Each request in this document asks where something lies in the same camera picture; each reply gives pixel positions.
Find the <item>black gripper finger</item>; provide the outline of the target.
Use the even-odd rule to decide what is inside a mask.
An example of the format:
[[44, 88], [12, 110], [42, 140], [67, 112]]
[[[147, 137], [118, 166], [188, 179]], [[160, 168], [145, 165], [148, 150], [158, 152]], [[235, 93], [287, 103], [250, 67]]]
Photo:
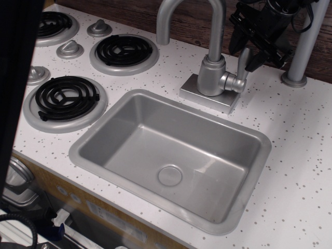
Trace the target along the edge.
[[253, 72], [261, 67], [267, 60], [267, 54], [264, 51], [259, 51], [254, 54], [252, 49], [245, 49], [245, 70]]
[[230, 54], [235, 54], [238, 51], [241, 51], [248, 42], [247, 32], [249, 24], [246, 20], [231, 21], [231, 23], [234, 25], [234, 27], [229, 43], [229, 52]]

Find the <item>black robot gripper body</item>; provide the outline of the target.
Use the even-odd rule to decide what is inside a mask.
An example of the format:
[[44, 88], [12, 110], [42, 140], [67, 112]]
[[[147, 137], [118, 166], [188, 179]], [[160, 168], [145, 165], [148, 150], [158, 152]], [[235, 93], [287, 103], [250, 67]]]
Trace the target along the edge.
[[248, 21], [248, 42], [251, 42], [258, 52], [264, 51], [267, 54], [265, 63], [282, 68], [294, 54], [285, 35], [292, 17], [293, 13], [278, 2], [266, 1], [263, 8], [257, 10], [249, 6], [248, 2], [242, 1], [236, 4], [236, 11], [230, 16], [230, 21]]

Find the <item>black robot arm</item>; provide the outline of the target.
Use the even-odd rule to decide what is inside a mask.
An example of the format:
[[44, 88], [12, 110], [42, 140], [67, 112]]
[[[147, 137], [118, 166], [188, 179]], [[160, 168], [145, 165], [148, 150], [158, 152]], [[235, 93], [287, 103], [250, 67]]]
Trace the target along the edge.
[[[237, 53], [251, 42], [258, 49], [258, 53], [246, 63], [246, 71], [253, 72], [265, 62], [282, 68], [295, 53], [285, 31], [289, 25], [298, 34], [311, 28], [314, 20], [311, 6], [313, 2], [265, 1], [263, 8], [257, 10], [251, 6], [256, 1], [239, 1], [236, 11], [230, 16], [230, 21], [234, 25], [229, 44], [230, 54]], [[294, 19], [303, 8], [307, 10], [310, 22], [304, 28], [297, 29]]]

